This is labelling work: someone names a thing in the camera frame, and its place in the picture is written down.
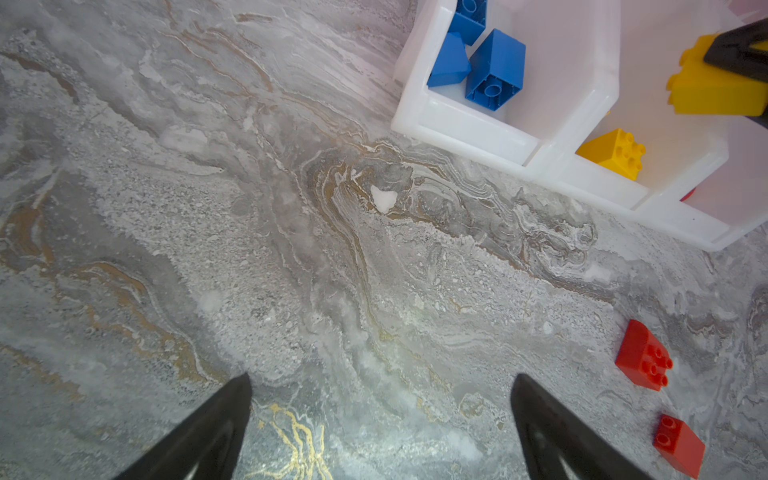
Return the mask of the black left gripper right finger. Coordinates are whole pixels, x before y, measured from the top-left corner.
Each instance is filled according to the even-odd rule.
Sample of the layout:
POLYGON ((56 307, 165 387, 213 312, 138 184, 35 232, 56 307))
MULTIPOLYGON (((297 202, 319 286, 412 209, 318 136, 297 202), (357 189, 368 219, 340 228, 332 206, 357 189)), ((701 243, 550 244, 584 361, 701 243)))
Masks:
POLYGON ((511 409, 531 479, 649 477, 527 374, 514 379, 511 409))

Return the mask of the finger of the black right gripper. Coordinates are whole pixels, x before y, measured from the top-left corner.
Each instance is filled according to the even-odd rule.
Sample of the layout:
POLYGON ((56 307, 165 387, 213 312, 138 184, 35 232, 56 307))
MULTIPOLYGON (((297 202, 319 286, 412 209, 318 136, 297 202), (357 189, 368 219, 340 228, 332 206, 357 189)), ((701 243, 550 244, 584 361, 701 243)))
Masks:
POLYGON ((767 40, 767 19, 717 35, 704 55, 710 66, 767 82, 767 52, 755 47, 767 40))

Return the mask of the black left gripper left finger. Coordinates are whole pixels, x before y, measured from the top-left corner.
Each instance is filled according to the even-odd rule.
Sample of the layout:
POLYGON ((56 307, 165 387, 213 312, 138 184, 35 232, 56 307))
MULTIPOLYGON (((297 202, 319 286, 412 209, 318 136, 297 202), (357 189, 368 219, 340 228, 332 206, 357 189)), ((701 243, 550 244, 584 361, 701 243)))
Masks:
POLYGON ((230 479, 250 415, 252 385, 244 373, 120 473, 119 479, 230 479))

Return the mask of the yellow lego with swirl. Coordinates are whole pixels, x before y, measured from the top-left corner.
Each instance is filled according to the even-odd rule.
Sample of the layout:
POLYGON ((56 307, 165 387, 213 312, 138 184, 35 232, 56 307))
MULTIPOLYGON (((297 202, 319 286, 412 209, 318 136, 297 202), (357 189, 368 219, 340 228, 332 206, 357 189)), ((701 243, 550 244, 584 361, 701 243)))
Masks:
POLYGON ((666 86, 676 114, 761 116, 767 107, 767 84, 704 62, 715 34, 697 39, 680 57, 681 70, 666 86))

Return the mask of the red square lego brick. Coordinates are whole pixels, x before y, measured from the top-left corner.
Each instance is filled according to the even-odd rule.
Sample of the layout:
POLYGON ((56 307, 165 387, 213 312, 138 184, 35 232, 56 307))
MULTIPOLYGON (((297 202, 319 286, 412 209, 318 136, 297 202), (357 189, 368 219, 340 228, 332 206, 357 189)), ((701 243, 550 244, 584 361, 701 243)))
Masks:
POLYGON ((667 349, 635 319, 628 323, 615 365, 632 383, 654 391, 669 385, 667 371, 674 368, 667 349))

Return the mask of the yellow square lego brick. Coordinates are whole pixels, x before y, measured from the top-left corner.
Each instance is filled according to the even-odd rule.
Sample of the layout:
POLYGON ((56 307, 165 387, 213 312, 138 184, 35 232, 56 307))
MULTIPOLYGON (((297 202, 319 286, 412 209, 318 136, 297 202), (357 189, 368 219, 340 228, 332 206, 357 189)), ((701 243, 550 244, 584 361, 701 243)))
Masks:
POLYGON ((643 170, 647 150, 632 133, 616 129, 583 144, 577 155, 629 180, 636 181, 643 170))

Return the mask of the red curved lego brick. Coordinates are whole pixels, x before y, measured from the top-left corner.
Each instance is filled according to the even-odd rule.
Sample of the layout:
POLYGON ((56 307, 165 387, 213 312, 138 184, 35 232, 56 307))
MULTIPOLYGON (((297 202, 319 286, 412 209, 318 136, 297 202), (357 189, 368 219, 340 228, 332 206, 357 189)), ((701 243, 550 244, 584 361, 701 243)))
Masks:
POLYGON ((690 198, 690 197, 691 197, 691 196, 692 196, 692 195, 695 193, 695 191, 696 191, 696 188, 693 188, 693 189, 692 189, 691 191, 689 191, 689 192, 688 192, 688 193, 687 193, 685 196, 683 196, 683 197, 680 199, 680 201, 681 201, 681 202, 685 202, 686 200, 688 200, 688 199, 689 199, 689 198, 690 198))

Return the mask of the blue square lego brick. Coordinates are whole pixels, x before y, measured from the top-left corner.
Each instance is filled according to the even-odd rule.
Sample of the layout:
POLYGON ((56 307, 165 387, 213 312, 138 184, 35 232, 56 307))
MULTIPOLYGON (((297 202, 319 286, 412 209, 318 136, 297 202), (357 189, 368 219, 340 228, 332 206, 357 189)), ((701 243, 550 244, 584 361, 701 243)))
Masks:
POLYGON ((496 111, 524 87, 526 45, 494 29, 470 57, 465 98, 496 111))

